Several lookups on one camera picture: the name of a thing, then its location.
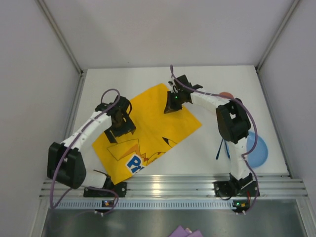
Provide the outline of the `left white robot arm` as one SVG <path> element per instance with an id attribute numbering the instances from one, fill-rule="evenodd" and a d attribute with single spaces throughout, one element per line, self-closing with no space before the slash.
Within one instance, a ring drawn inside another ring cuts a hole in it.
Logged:
<path id="1" fill-rule="evenodd" d="M 100 135 L 105 135 L 111 144 L 115 144 L 117 137 L 134 133 L 136 126 L 129 117 L 131 110 L 131 102 L 122 96 L 117 96 L 113 103 L 100 103 L 77 132 L 61 143 L 50 145 L 48 178 L 72 189 L 104 187 L 107 174 L 88 170 L 85 166 L 86 153 Z"/>

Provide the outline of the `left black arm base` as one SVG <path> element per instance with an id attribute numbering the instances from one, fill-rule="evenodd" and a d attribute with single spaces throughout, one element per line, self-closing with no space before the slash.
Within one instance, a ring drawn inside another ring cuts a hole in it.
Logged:
<path id="1" fill-rule="evenodd" d="M 85 198 L 114 198 L 118 195 L 119 198 L 125 197 L 127 192 L 127 183 L 120 182 L 114 185 L 112 182 L 106 182 L 102 188 L 86 187 L 84 188 L 83 196 Z"/>

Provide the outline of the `yellow cartoon placemat cloth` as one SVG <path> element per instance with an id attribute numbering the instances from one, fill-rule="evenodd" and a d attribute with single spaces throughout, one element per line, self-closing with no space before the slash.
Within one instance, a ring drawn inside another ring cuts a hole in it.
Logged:
<path id="1" fill-rule="evenodd" d="M 155 85 L 131 99 L 130 118 L 136 126 L 111 143 L 101 134 L 92 147 L 114 184 L 132 177 L 182 142 L 202 124 L 185 107 L 164 114 L 168 88 Z"/>

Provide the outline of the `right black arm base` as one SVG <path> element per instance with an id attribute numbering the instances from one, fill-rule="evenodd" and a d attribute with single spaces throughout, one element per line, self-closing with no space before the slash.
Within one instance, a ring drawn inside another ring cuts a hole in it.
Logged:
<path id="1" fill-rule="evenodd" d="M 214 183 L 215 196 L 221 199 L 229 200 L 236 197 L 259 197 L 260 191 L 258 184 L 249 173 L 245 178 L 236 179 L 230 174 L 228 181 L 216 181 Z"/>

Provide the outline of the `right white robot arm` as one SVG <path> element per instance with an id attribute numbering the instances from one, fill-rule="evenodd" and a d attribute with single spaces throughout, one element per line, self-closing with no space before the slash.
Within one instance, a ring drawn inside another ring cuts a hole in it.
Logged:
<path id="1" fill-rule="evenodd" d="M 198 105 L 215 112 L 219 133 L 228 145 L 231 170 L 230 176 L 237 181 L 251 177 L 251 170 L 246 164 L 246 144 L 251 128 L 246 110 L 238 99 L 205 92 L 199 84 L 191 84 L 186 75 L 171 76 L 168 82 L 170 90 L 164 113 L 172 113 L 182 109 L 184 103 Z"/>

